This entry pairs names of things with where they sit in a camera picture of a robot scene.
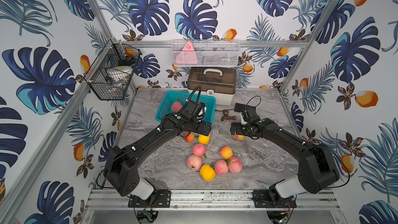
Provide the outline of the pink peach with leaf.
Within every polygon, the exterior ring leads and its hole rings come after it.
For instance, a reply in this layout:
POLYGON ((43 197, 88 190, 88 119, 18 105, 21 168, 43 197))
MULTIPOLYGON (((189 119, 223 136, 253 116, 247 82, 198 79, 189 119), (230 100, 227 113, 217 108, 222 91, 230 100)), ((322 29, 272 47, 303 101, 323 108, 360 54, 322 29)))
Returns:
POLYGON ((174 102, 171 105, 171 111, 172 112, 177 112, 178 113, 181 109, 182 109, 182 104, 180 102, 178 102, 178 101, 174 102))

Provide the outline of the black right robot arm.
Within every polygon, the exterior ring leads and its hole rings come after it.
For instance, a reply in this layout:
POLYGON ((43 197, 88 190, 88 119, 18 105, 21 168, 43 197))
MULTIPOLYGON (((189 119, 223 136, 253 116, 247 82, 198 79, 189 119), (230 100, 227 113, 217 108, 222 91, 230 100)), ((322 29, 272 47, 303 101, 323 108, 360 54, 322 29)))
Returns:
POLYGON ((232 134, 251 139, 268 140, 298 161, 296 176, 273 184, 269 189, 281 198, 303 193, 316 194, 340 180, 340 173, 332 151, 326 145, 315 145, 282 129, 269 118, 260 118, 256 108, 237 103, 234 111, 240 113, 241 122, 233 122, 232 134))

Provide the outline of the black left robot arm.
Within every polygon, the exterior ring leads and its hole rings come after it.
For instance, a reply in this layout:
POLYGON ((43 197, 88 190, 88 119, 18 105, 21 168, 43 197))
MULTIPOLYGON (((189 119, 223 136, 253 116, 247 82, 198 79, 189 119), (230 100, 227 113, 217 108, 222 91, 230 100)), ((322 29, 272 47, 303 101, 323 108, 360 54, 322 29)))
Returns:
POLYGON ((188 100, 180 111, 165 114, 160 124, 138 141, 113 147, 103 171, 105 179, 122 197, 134 194, 147 199, 153 187, 140 178, 138 168, 163 144, 184 132, 209 135, 211 122, 204 121, 206 109, 204 103, 188 100))

